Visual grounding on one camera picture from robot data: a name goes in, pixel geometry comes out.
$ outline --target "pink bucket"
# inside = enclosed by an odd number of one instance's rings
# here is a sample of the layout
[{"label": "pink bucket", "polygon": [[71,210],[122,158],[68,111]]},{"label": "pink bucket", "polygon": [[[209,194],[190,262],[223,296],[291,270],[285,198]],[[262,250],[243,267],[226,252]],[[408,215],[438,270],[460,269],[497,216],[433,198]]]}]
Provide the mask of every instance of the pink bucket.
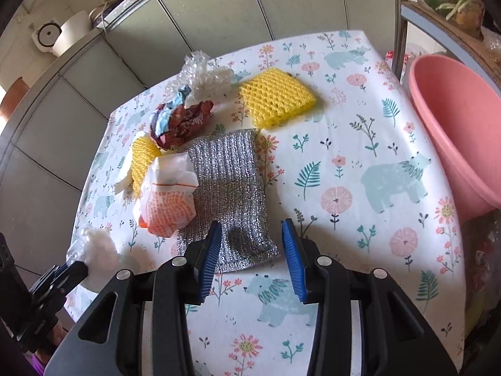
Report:
[{"label": "pink bucket", "polygon": [[501,208],[501,98],[475,72],[441,55],[416,59],[409,87],[449,180],[459,222]]}]

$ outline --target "white floral tablecloth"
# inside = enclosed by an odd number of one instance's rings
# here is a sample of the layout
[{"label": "white floral tablecloth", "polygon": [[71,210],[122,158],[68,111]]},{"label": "white floral tablecloth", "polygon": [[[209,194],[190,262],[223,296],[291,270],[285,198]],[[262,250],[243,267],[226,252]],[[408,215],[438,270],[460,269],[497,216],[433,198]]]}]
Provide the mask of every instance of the white floral tablecloth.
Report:
[{"label": "white floral tablecloth", "polygon": [[[278,67],[318,98],[307,114],[258,136],[271,238],[281,243],[281,220],[291,217],[301,236],[345,267],[386,268],[459,368],[465,281],[452,196],[409,99],[365,34],[297,36],[224,55],[212,65],[231,67],[235,82]],[[165,84],[112,114],[75,219],[75,231],[85,223],[105,228],[135,273],[154,270],[176,254],[175,237],[138,228],[132,199],[115,196],[112,188],[134,134],[169,99]],[[216,102],[206,134],[252,127],[237,93],[235,88]],[[263,291],[277,282],[286,287],[266,298],[270,293]],[[205,303],[186,306],[197,374],[304,376],[316,307],[301,305],[291,293],[283,260],[216,275]],[[81,286],[69,295],[66,309],[74,320],[94,297]]]}]

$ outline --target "blue rubber tip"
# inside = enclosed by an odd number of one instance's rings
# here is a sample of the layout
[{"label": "blue rubber tip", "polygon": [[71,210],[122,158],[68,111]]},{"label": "blue rubber tip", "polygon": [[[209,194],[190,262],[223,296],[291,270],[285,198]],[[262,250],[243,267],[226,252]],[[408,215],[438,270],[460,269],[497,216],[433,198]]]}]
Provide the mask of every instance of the blue rubber tip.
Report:
[{"label": "blue rubber tip", "polygon": [[219,259],[221,239],[222,227],[221,223],[217,222],[209,240],[209,249],[207,250],[202,269],[199,273],[199,299],[201,302],[209,295],[212,287],[212,279],[214,278],[217,260]]},{"label": "blue rubber tip", "polygon": [[296,229],[290,219],[282,221],[282,243],[285,249],[287,265],[289,266],[289,274],[291,276],[294,293],[299,297],[301,302],[306,300],[306,281],[305,268],[299,254]]}]

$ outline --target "yellow sponge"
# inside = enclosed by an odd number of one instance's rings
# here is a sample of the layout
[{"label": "yellow sponge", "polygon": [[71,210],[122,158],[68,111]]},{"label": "yellow sponge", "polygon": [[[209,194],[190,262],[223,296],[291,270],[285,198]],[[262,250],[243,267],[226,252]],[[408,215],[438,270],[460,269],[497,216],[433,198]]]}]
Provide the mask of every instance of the yellow sponge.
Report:
[{"label": "yellow sponge", "polygon": [[240,94],[258,128],[276,126],[317,101],[298,80],[274,67],[242,84]]},{"label": "yellow sponge", "polygon": [[141,184],[148,167],[161,155],[160,149],[149,137],[138,137],[132,143],[132,189],[136,198],[141,192]]}]

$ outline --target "round speaker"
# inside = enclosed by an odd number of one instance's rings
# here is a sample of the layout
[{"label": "round speaker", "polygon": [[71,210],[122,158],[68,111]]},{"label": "round speaker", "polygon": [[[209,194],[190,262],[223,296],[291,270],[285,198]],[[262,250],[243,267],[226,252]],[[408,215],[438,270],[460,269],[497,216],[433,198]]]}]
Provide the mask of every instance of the round speaker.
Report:
[{"label": "round speaker", "polygon": [[38,30],[38,42],[41,46],[51,48],[56,43],[56,39],[61,35],[61,27],[55,22],[48,22]]}]

